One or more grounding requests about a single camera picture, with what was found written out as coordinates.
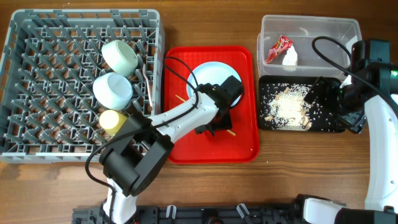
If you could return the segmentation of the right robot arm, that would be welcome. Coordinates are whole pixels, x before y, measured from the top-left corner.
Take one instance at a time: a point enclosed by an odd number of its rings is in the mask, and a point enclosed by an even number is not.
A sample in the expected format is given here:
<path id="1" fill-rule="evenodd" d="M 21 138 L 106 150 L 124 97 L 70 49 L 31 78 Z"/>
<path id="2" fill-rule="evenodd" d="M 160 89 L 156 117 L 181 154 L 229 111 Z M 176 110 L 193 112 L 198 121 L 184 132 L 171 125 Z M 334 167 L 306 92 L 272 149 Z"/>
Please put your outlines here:
<path id="1" fill-rule="evenodd" d="M 319 96 L 338 115 L 363 111 L 369 126 L 369 186 L 363 210 L 298 195 L 294 217 L 307 223 L 397 223 L 397 65 L 390 62 L 389 42 L 369 39 L 354 43 L 346 51 L 349 69 L 316 46 L 312 49 L 352 81 L 340 88 L 320 77 L 304 100 L 310 103 Z"/>

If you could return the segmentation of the red snack wrapper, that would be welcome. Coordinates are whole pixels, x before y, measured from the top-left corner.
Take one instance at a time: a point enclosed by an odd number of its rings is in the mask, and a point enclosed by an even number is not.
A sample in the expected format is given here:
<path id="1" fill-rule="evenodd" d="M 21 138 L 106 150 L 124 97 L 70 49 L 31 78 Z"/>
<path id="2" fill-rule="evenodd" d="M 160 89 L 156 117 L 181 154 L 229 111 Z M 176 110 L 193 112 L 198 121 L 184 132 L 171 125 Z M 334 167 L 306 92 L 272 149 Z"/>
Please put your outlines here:
<path id="1" fill-rule="evenodd" d="M 294 42 L 292 40 L 290 40 L 288 37 L 284 35 L 281 35 L 277 40 L 277 42 L 270 48 L 268 52 L 268 57 L 265 59 L 265 63 L 271 63 L 281 53 L 291 48 L 293 44 Z"/>

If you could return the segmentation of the rice food waste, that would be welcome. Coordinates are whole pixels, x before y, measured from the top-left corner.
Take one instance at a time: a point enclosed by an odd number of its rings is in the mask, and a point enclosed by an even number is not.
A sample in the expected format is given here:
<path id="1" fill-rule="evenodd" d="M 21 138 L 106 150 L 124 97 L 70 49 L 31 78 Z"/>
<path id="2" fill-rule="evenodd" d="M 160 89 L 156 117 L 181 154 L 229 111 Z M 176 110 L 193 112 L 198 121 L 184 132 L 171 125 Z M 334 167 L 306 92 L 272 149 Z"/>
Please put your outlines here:
<path id="1" fill-rule="evenodd" d="M 304 84 L 266 83 L 261 87 L 260 120 L 266 129 L 308 131 L 311 104 L 304 101 L 310 87 Z"/>

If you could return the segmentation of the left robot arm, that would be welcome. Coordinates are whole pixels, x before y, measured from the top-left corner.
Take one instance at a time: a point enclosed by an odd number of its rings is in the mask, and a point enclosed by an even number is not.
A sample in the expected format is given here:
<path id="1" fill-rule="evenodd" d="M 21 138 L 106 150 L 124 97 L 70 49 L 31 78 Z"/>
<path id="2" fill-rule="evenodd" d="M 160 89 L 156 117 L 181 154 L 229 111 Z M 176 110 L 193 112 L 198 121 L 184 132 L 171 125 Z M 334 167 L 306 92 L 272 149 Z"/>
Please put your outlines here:
<path id="1" fill-rule="evenodd" d="M 175 143 L 191 131 L 230 129 L 231 105 L 243 95 L 236 77 L 222 84 L 198 85 L 189 100 L 155 116 L 133 114 L 99 157 L 109 187 L 103 204 L 109 223 L 126 223 L 136 212 L 137 196 L 157 177 Z"/>

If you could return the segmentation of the light blue bowl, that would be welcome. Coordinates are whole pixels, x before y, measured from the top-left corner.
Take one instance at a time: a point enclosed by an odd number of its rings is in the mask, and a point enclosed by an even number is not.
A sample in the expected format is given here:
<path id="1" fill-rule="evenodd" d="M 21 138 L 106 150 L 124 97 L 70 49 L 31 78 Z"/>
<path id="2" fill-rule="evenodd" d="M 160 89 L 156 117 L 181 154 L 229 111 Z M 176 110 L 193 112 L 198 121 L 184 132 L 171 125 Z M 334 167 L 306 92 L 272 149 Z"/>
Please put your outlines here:
<path id="1" fill-rule="evenodd" d="M 132 99 L 129 80 L 115 72 L 98 77 L 93 82 L 93 93 L 100 104 L 111 110 L 123 110 Z"/>

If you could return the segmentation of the mint green bowl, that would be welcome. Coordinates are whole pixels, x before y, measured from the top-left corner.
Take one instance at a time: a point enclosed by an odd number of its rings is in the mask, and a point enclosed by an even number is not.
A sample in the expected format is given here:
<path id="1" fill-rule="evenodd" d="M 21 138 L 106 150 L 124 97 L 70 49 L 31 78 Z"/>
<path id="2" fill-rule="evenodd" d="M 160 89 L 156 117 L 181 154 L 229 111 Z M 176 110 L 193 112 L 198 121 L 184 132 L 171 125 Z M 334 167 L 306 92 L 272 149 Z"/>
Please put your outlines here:
<path id="1" fill-rule="evenodd" d="M 128 77 L 138 65 L 134 50 L 121 40 L 114 40 L 104 44 L 101 48 L 104 61 L 119 75 Z"/>

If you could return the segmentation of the white plastic fork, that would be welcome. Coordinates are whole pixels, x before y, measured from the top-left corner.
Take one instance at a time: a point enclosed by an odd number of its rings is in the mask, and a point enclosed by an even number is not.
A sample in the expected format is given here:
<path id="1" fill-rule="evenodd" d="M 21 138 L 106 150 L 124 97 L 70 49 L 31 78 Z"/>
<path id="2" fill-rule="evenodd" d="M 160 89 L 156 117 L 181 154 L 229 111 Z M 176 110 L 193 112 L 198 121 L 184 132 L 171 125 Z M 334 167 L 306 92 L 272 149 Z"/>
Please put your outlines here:
<path id="1" fill-rule="evenodd" d="M 146 88 L 147 88 L 147 94 L 148 94 L 148 99 L 149 99 L 149 105 L 151 108 L 153 108 L 153 102 L 152 102 L 152 87 L 150 85 L 150 81 L 146 75 L 146 64 L 142 66 L 142 76 L 144 77 L 146 81 Z"/>

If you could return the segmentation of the wooden chopstick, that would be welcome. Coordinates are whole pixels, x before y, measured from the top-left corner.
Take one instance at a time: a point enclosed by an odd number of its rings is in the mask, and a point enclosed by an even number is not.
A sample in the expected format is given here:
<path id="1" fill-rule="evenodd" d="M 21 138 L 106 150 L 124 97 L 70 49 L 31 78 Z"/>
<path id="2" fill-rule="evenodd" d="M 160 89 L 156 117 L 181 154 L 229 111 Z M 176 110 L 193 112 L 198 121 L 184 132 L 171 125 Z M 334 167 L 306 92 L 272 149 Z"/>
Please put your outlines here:
<path id="1" fill-rule="evenodd" d="M 182 102 L 186 102 L 186 100 L 184 100 L 182 97 L 175 95 L 175 97 L 177 97 L 179 100 L 181 100 Z M 232 130 L 227 129 L 227 132 L 229 132 L 231 135 L 236 136 L 236 133 L 234 133 Z"/>

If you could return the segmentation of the yellow plastic cup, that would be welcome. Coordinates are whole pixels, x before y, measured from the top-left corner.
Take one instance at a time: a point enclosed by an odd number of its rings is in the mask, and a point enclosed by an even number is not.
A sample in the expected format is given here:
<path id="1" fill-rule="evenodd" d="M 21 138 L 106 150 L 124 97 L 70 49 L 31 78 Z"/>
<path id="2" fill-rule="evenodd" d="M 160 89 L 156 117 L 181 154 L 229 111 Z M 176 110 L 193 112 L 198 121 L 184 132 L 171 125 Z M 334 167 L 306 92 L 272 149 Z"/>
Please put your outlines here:
<path id="1" fill-rule="evenodd" d="M 127 117 L 115 110 L 106 110 L 99 116 L 99 125 L 110 135 L 114 136 L 126 122 Z"/>

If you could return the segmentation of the light blue round plate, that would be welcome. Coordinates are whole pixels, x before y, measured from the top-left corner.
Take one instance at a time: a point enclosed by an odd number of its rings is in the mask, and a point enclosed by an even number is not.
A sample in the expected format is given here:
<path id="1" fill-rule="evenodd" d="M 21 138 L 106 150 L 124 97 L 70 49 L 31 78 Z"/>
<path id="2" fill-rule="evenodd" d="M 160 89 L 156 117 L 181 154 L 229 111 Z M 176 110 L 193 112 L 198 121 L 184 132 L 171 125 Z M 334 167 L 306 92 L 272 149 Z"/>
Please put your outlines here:
<path id="1" fill-rule="evenodd" d="M 198 84 L 206 83 L 221 85 L 230 76 L 235 77 L 241 82 L 241 78 L 236 70 L 222 62 L 205 62 L 197 66 L 193 70 L 193 74 L 196 81 L 192 74 L 188 76 L 187 81 L 195 88 Z"/>

